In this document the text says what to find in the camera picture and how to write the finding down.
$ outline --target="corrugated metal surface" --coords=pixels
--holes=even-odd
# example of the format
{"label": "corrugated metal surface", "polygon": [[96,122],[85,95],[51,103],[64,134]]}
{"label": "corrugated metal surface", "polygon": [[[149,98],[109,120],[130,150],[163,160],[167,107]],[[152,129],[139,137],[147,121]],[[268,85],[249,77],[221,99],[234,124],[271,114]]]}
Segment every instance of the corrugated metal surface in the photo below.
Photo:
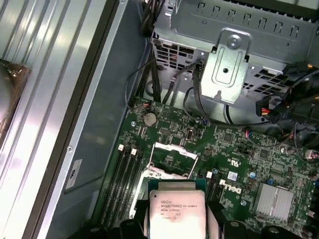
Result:
{"label": "corrugated metal surface", "polygon": [[0,234],[22,236],[106,0],[0,1],[0,56],[32,69],[0,151]]}

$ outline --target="chip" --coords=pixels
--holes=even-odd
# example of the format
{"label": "chip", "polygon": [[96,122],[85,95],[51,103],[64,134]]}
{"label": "chip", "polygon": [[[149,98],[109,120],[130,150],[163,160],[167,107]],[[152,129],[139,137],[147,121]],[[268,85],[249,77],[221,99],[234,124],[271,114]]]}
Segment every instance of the chip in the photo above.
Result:
{"label": "chip", "polygon": [[268,154],[269,154],[269,152],[267,150],[262,149],[260,151],[259,157],[260,158],[268,158]]}
{"label": "chip", "polygon": [[233,139],[233,135],[230,134],[230,133],[226,133],[225,136],[224,136],[224,141],[227,142],[227,143],[230,143],[231,140]]}
{"label": "chip", "polygon": [[237,180],[237,175],[238,175],[238,173],[229,171],[227,179],[232,180],[232,181],[236,181]]}

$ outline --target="capacitor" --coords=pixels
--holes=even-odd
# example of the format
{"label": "capacitor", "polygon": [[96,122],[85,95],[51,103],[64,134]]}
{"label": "capacitor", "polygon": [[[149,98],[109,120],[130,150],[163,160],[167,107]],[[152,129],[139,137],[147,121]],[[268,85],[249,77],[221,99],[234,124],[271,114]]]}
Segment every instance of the capacitor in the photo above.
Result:
{"label": "capacitor", "polygon": [[310,180],[318,180],[319,179],[319,174],[317,172],[310,172],[308,175],[307,175],[307,178],[310,179]]}
{"label": "capacitor", "polygon": [[313,236],[313,233],[309,230],[308,227],[306,226],[303,226],[303,233],[306,234],[307,236],[309,237],[312,237]]}
{"label": "capacitor", "polygon": [[156,124],[156,122],[158,121],[156,118],[156,115],[152,112],[149,112],[147,114],[144,115],[143,117],[143,121],[144,124],[148,127],[152,127]]}
{"label": "capacitor", "polygon": [[255,172],[250,172],[249,177],[256,178],[256,173]]}

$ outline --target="metal panel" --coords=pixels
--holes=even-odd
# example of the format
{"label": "metal panel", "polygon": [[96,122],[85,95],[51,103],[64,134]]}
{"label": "metal panel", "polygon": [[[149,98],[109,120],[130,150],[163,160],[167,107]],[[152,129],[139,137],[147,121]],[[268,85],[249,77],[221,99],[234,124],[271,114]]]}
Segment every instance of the metal panel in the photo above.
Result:
{"label": "metal panel", "polygon": [[182,35],[218,44],[224,30],[245,34],[251,38],[248,55],[284,63],[307,59],[317,29],[315,23],[218,0],[181,1],[178,12],[171,15],[170,29],[168,26],[158,21],[155,32],[172,42]]}
{"label": "metal panel", "polygon": [[[101,189],[108,159],[126,112],[124,89],[127,76],[146,60],[145,52],[149,50],[147,40],[138,31],[140,17],[138,0],[120,2],[38,238],[66,238],[92,216],[96,192]],[[67,181],[74,177],[73,165],[79,159],[82,161],[76,180],[68,187]]]}
{"label": "metal panel", "polygon": [[0,232],[22,237],[105,0],[4,0],[0,53],[32,69],[0,151]]}

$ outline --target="cpu socket lever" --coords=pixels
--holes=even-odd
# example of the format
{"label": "cpu socket lever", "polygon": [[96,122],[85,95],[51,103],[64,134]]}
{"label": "cpu socket lever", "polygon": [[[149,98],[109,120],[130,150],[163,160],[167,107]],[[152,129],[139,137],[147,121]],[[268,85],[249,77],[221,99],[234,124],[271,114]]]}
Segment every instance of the cpu socket lever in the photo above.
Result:
{"label": "cpu socket lever", "polygon": [[153,153],[154,153],[154,149],[155,148],[160,148],[160,149],[167,150],[167,151],[177,151],[177,152],[179,152],[180,155],[183,155],[185,157],[188,157],[188,158],[191,158],[191,159],[195,160],[195,162],[194,162],[194,164],[193,164],[193,166],[191,168],[191,171],[189,172],[189,175],[188,175],[188,179],[190,178],[190,176],[193,173],[194,168],[195,168],[195,166],[197,164],[197,161],[198,161],[198,155],[197,154],[190,153],[186,149],[184,149],[183,147],[180,147],[178,145],[162,144],[162,143],[156,142],[156,143],[153,144],[153,147],[152,147],[151,156],[150,156],[150,160],[149,160],[149,163],[148,163],[149,167],[151,165],[151,161],[152,161],[152,157],[153,157]]}

